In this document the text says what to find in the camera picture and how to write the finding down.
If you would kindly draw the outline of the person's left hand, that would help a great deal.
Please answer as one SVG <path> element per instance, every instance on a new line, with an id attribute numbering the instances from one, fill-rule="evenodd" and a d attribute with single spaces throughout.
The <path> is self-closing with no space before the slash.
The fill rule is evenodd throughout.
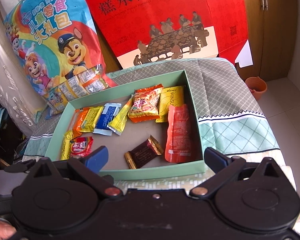
<path id="1" fill-rule="evenodd" d="M 9 239 L 16 233 L 15 227 L 0 220 L 0 239 Z"/>

